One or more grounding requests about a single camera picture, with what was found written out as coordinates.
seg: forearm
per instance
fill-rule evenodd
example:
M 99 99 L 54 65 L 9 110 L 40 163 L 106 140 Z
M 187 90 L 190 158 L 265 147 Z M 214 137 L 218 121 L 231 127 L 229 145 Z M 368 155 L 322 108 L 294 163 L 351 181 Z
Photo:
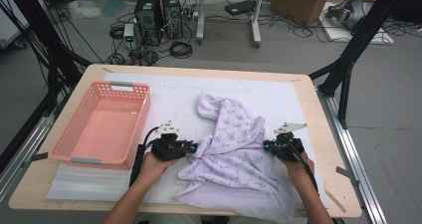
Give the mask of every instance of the forearm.
M 295 185 L 308 214 L 310 224 L 332 223 L 331 217 L 319 199 L 319 195 L 309 178 L 304 178 Z
M 103 224 L 132 223 L 140 203 L 150 188 L 150 184 L 136 180 L 124 193 L 114 208 L 103 221 Z

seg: wooden table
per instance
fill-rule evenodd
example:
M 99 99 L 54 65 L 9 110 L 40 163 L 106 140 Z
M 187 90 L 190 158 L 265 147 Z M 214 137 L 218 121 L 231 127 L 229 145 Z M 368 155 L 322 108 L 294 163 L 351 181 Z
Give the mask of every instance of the wooden table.
M 344 168 L 344 164 L 338 152 L 337 145 L 329 128 L 325 114 L 319 103 L 314 85 L 311 79 L 306 75 L 91 65 L 84 73 L 78 83 L 78 86 L 52 127 L 49 135 L 40 147 L 39 153 L 50 151 L 91 81 L 102 80 L 107 73 L 247 79 L 253 81 L 292 83 L 296 89 L 303 116 L 308 124 L 309 137 L 313 144 L 318 167 L 323 177 L 322 181 L 325 193 L 327 194 L 329 200 L 328 213 L 331 217 L 360 216 L 360 205 L 357 201 L 350 180 L 335 171 L 338 166 Z M 9 206 L 14 209 L 31 210 L 111 210 L 114 206 L 113 202 L 58 201 L 45 199 L 50 185 L 55 178 L 59 164 L 59 160 L 51 158 L 33 162 L 10 198 Z M 139 207 L 138 211 L 150 213 L 235 215 L 234 213 L 228 211 L 202 209 L 189 205 L 174 204 L 143 204 Z M 298 210 L 296 215 L 303 216 L 306 215 L 306 213 L 304 210 Z

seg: plastic laundry basket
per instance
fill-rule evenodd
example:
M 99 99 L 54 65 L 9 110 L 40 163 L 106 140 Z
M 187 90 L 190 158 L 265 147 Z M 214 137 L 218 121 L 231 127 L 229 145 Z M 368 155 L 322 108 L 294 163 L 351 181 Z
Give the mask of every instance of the plastic laundry basket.
M 131 169 L 150 104 L 147 84 L 92 82 L 49 156 L 69 165 Z

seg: purple patterned cloth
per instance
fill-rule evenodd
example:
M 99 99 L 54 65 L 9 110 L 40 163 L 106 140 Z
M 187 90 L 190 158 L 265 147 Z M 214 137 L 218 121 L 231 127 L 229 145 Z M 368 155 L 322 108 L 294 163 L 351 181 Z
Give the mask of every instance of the purple patterned cloth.
M 273 173 L 279 162 L 263 149 L 265 120 L 239 102 L 201 94 L 197 111 L 216 120 L 214 133 L 199 140 L 191 164 L 178 177 L 188 181 L 176 200 L 241 216 L 290 222 L 295 213 L 292 184 Z

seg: white table mat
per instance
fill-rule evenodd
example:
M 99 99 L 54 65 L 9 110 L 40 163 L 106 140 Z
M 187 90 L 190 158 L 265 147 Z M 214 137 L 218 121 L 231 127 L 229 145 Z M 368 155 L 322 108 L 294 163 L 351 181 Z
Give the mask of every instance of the white table mat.
M 212 132 L 215 121 L 199 117 L 196 104 L 202 92 L 222 98 L 230 98 L 244 104 L 256 116 L 266 120 L 266 137 L 274 139 L 274 129 L 284 122 L 305 123 L 296 95 L 290 83 L 264 82 L 231 79 L 206 79 L 191 77 L 168 77 L 109 73 L 107 81 L 146 83 L 151 87 L 151 109 L 145 124 L 142 138 L 155 126 L 169 120 L 180 129 L 179 139 L 197 140 Z M 316 162 L 316 182 L 319 196 L 328 207 L 317 160 L 306 128 L 294 131 L 299 137 L 309 157 Z M 149 140 L 158 136 L 152 134 Z M 174 203 L 174 194 L 187 183 L 176 178 L 177 172 L 188 160 L 183 158 L 171 166 L 160 180 L 148 191 L 145 203 Z M 276 173 L 285 172 L 282 164 L 273 167 Z M 47 194 L 47 199 L 118 201 L 127 189 L 130 171 L 106 170 L 97 168 L 73 167 L 61 164 L 57 176 Z M 297 196 L 297 205 L 302 202 Z

